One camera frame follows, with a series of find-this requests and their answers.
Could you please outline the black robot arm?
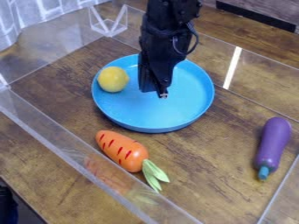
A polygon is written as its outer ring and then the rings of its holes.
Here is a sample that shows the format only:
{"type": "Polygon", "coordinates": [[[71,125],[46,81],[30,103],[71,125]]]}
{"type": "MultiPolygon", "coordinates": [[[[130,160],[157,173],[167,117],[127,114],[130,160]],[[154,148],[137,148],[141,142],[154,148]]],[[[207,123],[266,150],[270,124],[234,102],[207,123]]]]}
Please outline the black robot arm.
{"type": "Polygon", "coordinates": [[[199,44],[193,20],[201,16],[202,0],[149,0],[141,26],[138,84],[143,93],[169,96],[174,68],[199,44]]]}

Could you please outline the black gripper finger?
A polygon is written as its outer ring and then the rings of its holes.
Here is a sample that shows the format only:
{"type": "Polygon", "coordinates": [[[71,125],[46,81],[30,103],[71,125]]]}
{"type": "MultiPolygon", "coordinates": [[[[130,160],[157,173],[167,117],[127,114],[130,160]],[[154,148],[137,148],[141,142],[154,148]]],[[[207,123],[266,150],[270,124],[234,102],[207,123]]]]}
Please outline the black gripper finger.
{"type": "Polygon", "coordinates": [[[166,99],[169,97],[169,87],[173,84],[173,76],[170,74],[162,75],[151,73],[154,91],[158,93],[158,97],[166,99]]]}
{"type": "Polygon", "coordinates": [[[143,64],[138,65],[138,84],[143,93],[154,92],[157,90],[154,73],[143,64]]]}

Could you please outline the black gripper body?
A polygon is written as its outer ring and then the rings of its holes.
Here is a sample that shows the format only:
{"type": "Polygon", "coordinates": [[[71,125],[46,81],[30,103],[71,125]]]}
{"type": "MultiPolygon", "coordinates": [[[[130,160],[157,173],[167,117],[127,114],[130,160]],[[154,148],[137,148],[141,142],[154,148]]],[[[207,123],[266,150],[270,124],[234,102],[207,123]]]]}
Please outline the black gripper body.
{"type": "Polygon", "coordinates": [[[170,74],[174,79],[174,67],[199,44],[193,21],[175,23],[169,17],[155,20],[145,14],[141,32],[138,65],[146,65],[153,73],[170,74]]]}

